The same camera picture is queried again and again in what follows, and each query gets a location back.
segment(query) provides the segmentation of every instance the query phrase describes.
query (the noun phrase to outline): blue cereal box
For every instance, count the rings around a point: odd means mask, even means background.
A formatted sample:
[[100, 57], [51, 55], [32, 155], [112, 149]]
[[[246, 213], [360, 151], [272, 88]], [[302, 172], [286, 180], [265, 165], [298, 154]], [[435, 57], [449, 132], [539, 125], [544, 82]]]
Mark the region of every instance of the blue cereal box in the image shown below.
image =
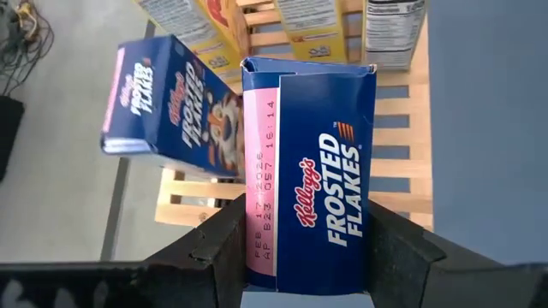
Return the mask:
[[104, 118], [107, 154], [199, 175], [243, 175], [242, 101], [174, 36], [121, 44]]
[[375, 67], [258, 57], [241, 66], [249, 283], [363, 292]]

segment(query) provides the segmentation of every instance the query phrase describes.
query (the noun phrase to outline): orange stripes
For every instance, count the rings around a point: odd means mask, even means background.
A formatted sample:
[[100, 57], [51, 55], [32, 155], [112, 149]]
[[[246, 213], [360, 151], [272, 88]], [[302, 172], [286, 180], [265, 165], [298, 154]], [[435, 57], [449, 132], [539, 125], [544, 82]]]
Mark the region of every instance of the orange stripes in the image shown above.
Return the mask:
[[354, 142], [354, 128], [346, 123], [337, 122], [339, 135], [350, 142]]

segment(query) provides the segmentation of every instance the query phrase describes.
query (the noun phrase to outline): concrete floor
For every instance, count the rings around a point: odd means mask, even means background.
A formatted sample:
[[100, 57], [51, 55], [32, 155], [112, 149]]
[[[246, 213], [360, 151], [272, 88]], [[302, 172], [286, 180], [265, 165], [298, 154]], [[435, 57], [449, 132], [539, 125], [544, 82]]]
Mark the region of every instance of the concrete floor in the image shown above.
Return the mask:
[[[130, 0], [37, 1], [56, 41], [14, 93], [27, 105], [0, 184], [0, 262], [98, 260], [118, 158], [99, 149], [116, 47], [144, 36]], [[160, 169], [133, 163], [116, 259], [140, 259], [185, 234], [156, 224]]]

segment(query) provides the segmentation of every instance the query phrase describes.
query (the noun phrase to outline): pink stripe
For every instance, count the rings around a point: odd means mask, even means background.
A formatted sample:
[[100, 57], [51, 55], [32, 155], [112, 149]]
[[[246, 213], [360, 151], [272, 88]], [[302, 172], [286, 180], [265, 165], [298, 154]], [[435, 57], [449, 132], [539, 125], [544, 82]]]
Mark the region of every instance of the pink stripe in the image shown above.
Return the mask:
[[114, 78], [112, 80], [112, 87], [110, 88], [109, 105], [107, 106], [106, 114], [104, 115], [104, 133], [107, 133], [110, 129], [110, 121], [112, 120], [112, 111], [114, 110], [114, 102], [116, 101], [118, 82], [120, 82], [120, 72], [122, 72], [123, 57], [125, 53], [125, 48], [121, 48], [118, 50], [118, 56], [116, 58], [116, 69], [114, 70]]
[[277, 88], [243, 93], [246, 141], [247, 267], [274, 273], [274, 176]]

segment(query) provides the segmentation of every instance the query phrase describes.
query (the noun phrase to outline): wooden crate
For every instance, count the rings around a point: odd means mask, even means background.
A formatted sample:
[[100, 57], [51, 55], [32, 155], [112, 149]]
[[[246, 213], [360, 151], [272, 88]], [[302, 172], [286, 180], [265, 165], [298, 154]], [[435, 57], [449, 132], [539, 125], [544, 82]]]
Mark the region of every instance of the wooden crate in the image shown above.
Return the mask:
[[[260, 27], [279, 23], [280, 14], [268, 0], [237, 0], [243, 8], [254, 8], [256, 12], [246, 14], [249, 27]], [[363, 0], [342, 0], [345, 14], [360, 13]], [[361, 21], [345, 24], [347, 38], [361, 36]], [[254, 33], [252, 47], [288, 44], [287, 35], [281, 32]], [[348, 50], [350, 62], [360, 60], [360, 48]], [[261, 54], [282, 59], [294, 59], [293, 54]], [[375, 128], [373, 145], [409, 146], [409, 159], [373, 159], [371, 176], [387, 178], [409, 178], [409, 192], [369, 192], [369, 198], [397, 212], [409, 213], [409, 218], [419, 225], [432, 229], [432, 145], [430, 129], [430, 79], [428, 72], [427, 24], [422, 27], [419, 43], [414, 53], [411, 69], [405, 73], [378, 74], [379, 86], [408, 86], [408, 98], [378, 99], [377, 116], [408, 116], [408, 128]], [[230, 85], [241, 93], [241, 83]], [[182, 205], [179, 198], [233, 199], [245, 191], [242, 184], [222, 184], [185, 181], [180, 173], [165, 169], [158, 195], [156, 221], [197, 226], [218, 209], [209, 206]]]

